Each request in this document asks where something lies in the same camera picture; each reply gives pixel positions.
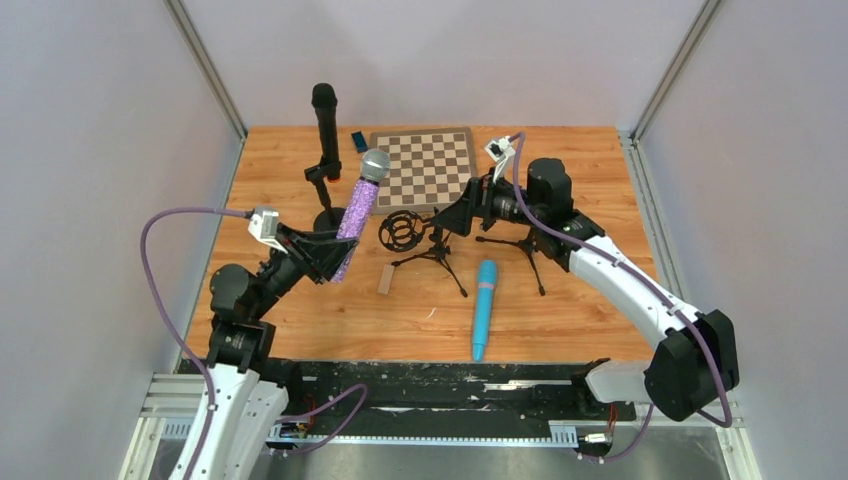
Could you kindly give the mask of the black round-base mic stand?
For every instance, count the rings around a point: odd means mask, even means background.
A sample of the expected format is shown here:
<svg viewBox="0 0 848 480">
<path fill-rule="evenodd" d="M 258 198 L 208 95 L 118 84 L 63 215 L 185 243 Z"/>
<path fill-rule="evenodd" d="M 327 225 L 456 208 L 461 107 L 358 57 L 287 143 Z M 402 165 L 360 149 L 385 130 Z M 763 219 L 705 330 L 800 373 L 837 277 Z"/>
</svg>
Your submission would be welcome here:
<svg viewBox="0 0 848 480">
<path fill-rule="evenodd" d="M 323 211 L 316 216 L 313 222 L 313 230 L 337 230 L 345 213 L 345 208 L 332 205 L 325 181 L 336 182 L 340 179 L 341 162 L 329 161 L 321 157 L 318 164 L 304 170 L 304 176 L 305 180 L 315 187 L 319 202 L 323 208 Z"/>
</svg>

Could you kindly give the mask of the black microphone orange end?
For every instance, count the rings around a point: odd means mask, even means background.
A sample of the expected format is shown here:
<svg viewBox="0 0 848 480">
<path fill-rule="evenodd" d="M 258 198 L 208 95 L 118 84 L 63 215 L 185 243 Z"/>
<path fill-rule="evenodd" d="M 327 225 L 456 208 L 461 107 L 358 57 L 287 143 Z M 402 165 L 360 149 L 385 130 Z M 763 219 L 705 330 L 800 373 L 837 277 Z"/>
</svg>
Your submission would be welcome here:
<svg viewBox="0 0 848 480">
<path fill-rule="evenodd" d="M 317 118 L 322 150 L 319 165 L 330 182 L 337 182 L 341 177 L 341 161 L 336 122 L 338 99 L 334 88 L 328 83 L 316 84 L 312 89 L 311 104 Z"/>
</svg>

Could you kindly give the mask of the purple glitter microphone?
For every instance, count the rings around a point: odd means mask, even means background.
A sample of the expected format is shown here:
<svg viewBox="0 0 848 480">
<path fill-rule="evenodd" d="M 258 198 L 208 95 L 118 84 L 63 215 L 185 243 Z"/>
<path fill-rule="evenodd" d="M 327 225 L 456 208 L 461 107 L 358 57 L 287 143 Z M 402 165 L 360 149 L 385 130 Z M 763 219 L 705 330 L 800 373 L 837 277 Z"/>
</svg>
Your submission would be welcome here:
<svg viewBox="0 0 848 480">
<path fill-rule="evenodd" d="M 372 148 L 363 154 L 360 175 L 338 228 L 337 239 L 359 242 L 377 201 L 380 182 L 389 173 L 390 166 L 390 156 L 383 150 Z"/>
</svg>

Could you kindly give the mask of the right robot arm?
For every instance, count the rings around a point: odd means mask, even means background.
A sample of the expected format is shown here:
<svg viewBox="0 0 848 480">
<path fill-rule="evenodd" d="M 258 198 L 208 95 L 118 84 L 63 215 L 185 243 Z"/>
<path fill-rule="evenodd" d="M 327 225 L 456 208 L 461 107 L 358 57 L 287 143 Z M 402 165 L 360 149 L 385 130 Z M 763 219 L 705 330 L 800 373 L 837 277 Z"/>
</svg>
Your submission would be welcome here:
<svg viewBox="0 0 848 480">
<path fill-rule="evenodd" d="M 648 365 L 603 361 L 585 383 L 602 403 L 638 402 L 683 421 L 702 413 L 740 382 L 735 331 L 720 310 L 703 313 L 667 291 L 626 258 L 605 231 L 574 206 L 572 179 L 556 158 L 533 160 L 523 188 L 493 173 L 467 182 L 460 198 L 437 213 L 436 226 L 469 235 L 474 219 L 527 225 L 537 249 L 599 291 L 643 335 Z"/>
</svg>

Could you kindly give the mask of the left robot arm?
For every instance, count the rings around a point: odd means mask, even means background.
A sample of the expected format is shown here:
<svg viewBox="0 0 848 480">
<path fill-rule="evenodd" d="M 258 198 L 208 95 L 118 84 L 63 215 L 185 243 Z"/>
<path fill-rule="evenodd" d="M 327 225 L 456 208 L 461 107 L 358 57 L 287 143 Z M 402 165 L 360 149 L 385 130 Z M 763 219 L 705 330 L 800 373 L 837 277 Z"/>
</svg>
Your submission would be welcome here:
<svg viewBox="0 0 848 480">
<path fill-rule="evenodd" d="M 219 268 L 210 281 L 213 330 L 206 357 L 210 384 L 202 391 L 192 428 L 172 470 L 173 479 L 246 479 L 276 418 L 287 408 L 297 363 L 270 364 L 275 326 L 264 321 L 301 279 L 333 279 L 359 243 L 356 234 L 304 232 L 253 217 L 250 235 L 268 246 L 257 272 L 238 264 Z"/>
</svg>

